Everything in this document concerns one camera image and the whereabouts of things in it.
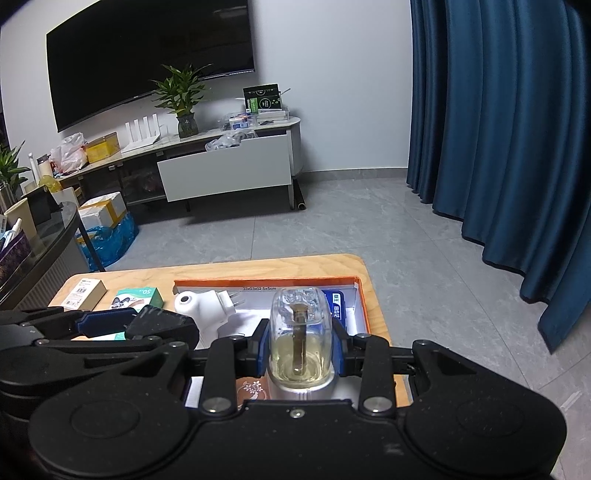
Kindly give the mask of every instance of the white drawer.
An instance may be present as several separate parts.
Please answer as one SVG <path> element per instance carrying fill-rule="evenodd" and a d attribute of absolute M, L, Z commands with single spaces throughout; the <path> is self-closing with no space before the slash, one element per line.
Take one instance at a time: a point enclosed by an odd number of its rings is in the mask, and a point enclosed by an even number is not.
<path fill-rule="evenodd" d="M 249 138 L 238 147 L 158 162 L 169 202 L 291 184 L 286 135 Z"/>

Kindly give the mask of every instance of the white router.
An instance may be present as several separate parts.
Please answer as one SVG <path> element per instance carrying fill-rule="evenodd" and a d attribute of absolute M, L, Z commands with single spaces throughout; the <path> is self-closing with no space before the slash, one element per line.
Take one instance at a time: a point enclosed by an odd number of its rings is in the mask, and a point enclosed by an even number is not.
<path fill-rule="evenodd" d="M 134 121 L 135 130 L 137 131 L 137 140 L 134 140 L 134 136 L 131 134 L 131 126 L 129 122 L 125 123 L 125 128 L 127 129 L 127 136 L 129 137 L 129 144 L 127 147 L 121 149 L 121 153 L 125 153 L 131 150 L 135 150 L 136 148 L 147 147 L 152 145 L 160 138 L 160 126 L 158 125 L 158 116 L 156 114 L 152 115 L 154 119 L 154 135 L 150 132 L 150 124 L 148 123 L 148 117 L 144 117 L 144 128 L 146 137 L 142 137 L 142 131 L 139 127 L 139 120 L 136 118 Z"/>

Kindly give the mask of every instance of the yellow liquid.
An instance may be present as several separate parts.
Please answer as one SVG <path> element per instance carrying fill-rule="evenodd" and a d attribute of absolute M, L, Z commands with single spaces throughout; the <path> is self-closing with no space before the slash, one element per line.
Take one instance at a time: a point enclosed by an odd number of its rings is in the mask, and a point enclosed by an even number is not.
<path fill-rule="evenodd" d="M 271 347 L 270 373 L 290 388 L 308 388 L 321 384 L 329 373 L 330 355 L 321 353 L 320 339 L 306 336 L 306 362 L 303 372 L 294 372 L 294 342 L 291 334 L 281 335 Z"/>

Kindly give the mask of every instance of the white plastic bag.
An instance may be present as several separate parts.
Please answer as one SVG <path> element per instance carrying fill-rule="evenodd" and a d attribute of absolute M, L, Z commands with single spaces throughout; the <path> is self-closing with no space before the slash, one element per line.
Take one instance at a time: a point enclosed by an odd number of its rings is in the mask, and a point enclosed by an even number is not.
<path fill-rule="evenodd" d="M 65 138 L 57 148 L 52 149 L 51 158 L 56 162 L 60 172 L 71 173 L 86 165 L 84 145 L 84 135 L 76 133 Z"/>
<path fill-rule="evenodd" d="M 205 150 L 219 150 L 220 148 L 237 147 L 246 138 L 255 138 L 256 132 L 252 128 L 239 128 L 224 133 L 220 138 L 211 140 L 205 145 Z"/>

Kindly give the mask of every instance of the green plant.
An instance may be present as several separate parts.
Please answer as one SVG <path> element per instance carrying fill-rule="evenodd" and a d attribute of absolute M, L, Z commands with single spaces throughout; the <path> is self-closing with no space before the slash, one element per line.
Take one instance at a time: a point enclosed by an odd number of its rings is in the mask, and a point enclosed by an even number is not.
<path fill-rule="evenodd" d="M 172 73 L 172 76 L 163 82 L 152 80 L 158 86 L 154 90 L 154 93 L 158 95 L 158 99 L 155 101 L 161 102 L 156 107 L 170 108 L 177 116 L 191 114 L 191 109 L 203 98 L 201 93 L 206 87 L 202 81 L 201 71 L 209 65 L 197 70 L 194 70 L 191 65 L 186 66 L 183 70 L 170 65 L 162 65 Z"/>
<path fill-rule="evenodd" d="M 29 167 L 18 166 L 18 154 L 24 144 L 25 142 L 21 143 L 20 147 L 14 147 L 12 150 L 7 147 L 0 147 L 0 181 L 8 183 L 15 194 L 18 186 L 27 181 L 26 178 L 19 177 L 19 175 L 31 171 Z"/>

